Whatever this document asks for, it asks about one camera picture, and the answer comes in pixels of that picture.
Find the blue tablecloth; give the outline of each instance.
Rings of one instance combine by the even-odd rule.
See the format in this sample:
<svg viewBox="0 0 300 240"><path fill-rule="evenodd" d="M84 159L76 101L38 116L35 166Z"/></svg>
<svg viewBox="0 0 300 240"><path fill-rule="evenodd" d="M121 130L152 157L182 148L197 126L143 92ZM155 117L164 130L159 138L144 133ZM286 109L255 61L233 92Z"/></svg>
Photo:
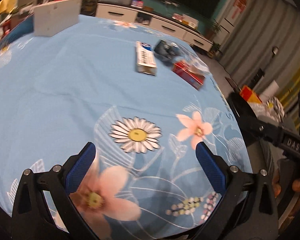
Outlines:
<svg viewBox="0 0 300 240"><path fill-rule="evenodd" d="M197 91L158 60L157 76L136 72L136 41L160 39L192 50L143 26L87 16L51 38L1 44L0 206L8 214L24 169L47 171L88 141L97 157L70 197L102 239L157 239L204 223L220 196L195 157L202 140L251 172L212 76Z"/></svg>

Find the tv stand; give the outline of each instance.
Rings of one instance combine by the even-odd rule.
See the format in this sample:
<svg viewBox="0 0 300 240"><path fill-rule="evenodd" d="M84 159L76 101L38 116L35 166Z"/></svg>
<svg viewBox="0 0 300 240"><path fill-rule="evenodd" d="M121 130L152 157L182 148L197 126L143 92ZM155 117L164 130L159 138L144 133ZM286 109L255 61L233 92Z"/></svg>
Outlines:
<svg viewBox="0 0 300 240"><path fill-rule="evenodd" d="M139 13L146 14L151 19L149 25L140 25L169 34L187 42L190 46L197 46L205 51L209 51L212 47L211 41L190 26L162 14L148 12L129 5L100 2L97 4L96 17L139 24L135 22Z"/></svg>

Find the black drawer handle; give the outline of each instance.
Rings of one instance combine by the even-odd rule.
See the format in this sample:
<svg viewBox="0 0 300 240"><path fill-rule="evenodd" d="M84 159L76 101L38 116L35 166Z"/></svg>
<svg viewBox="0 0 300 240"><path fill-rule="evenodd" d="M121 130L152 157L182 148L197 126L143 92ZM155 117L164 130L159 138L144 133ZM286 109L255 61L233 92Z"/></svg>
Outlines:
<svg viewBox="0 0 300 240"><path fill-rule="evenodd" d="M174 29L171 29L171 28L166 27L166 26L163 26L163 25L162 25L162 27L165 28L165 29L167 29L167 30L169 30L169 31L172 31L172 32L175 32L175 31L176 31L176 30L174 30Z"/></svg>
<svg viewBox="0 0 300 240"><path fill-rule="evenodd" d="M195 39L193 39L196 43L199 43L199 44L201 44L202 46L203 46L203 43L201 43L200 41L197 41L197 40L195 40Z"/></svg>
<svg viewBox="0 0 300 240"><path fill-rule="evenodd" d="M124 15L124 13L115 13L115 12L108 12L108 13L115 14L115 15L120 15L120 16Z"/></svg>

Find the drawer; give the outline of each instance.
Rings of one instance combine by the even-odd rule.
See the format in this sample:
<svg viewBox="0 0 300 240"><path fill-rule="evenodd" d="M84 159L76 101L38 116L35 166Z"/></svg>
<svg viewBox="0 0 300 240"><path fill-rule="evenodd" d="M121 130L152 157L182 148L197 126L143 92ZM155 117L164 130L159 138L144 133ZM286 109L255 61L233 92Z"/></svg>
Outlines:
<svg viewBox="0 0 300 240"><path fill-rule="evenodd" d="M107 18L133 23L137 17L137 11L114 6L98 5L96 17Z"/></svg>
<svg viewBox="0 0 300 240"><path fill-rule="evenodd" d="M194 35L193 33L190 33L190 32L186 33L183 40L192 45L196 45L197 47L199 47L205 51L209 51L210 48L212 47L212 44L209 41L207 41L204 38L201 38L197 35Z"/></svg>
<svg viewBox="0 0 300 240"><path fill-rule="evenodd" d="M149 27L179 39L183 39L183 36L186 33L186 30L157 18L152 18Z"/></svg>

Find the person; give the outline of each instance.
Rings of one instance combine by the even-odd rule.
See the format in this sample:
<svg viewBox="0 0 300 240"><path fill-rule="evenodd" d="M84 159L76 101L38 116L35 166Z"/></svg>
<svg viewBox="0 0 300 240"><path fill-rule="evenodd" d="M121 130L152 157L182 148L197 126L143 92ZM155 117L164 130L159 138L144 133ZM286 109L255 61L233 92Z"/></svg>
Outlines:
<svg viewBox="0 0 300 240"><path fill-rule="evenodd" d="M281 186L279 184L279 179L280 179L280 174L279 174L279 169L277 169L274 173L273 181L272 181L272 187L273 187L273 190L274 190L274 196L275 197L277 197L281 192ZM295 192L300 193L300 179L296 179L293 182L292 189ZM297 212L299 211L299 209L300 209L300 197L299 197L296 205L292 209L291 213L289 214L289 217L294 217L297 214Z"/></svg>

